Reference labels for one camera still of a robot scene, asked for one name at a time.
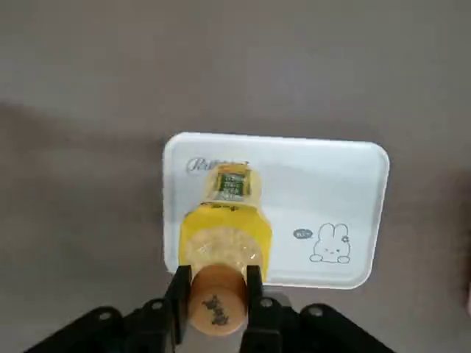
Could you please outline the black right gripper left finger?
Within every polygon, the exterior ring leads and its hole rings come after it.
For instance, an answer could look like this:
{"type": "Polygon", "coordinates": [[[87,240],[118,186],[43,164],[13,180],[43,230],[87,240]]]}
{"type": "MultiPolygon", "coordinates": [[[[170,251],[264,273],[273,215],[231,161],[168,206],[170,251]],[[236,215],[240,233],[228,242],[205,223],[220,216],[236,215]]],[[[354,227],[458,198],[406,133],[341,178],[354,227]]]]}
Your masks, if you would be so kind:
{"type": "Polygon", "coordinates": [[[28,352],[174,352],[188,320],[191,267],[180,266],[165,295],[128,315],[111,306],[97,307],[28,352]]]}

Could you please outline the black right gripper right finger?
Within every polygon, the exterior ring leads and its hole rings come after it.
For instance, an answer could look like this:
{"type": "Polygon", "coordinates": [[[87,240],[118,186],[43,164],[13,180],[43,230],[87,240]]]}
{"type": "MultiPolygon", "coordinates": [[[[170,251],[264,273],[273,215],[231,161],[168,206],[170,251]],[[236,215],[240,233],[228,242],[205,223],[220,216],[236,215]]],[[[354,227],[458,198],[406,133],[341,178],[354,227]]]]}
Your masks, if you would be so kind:
{"type": "Polygon", "coordinates": [[[256,265],[247,267],[247,300],[242,352],[393,352],[329,305],[314,303],[296,312],[267,296],[256,265]]]}

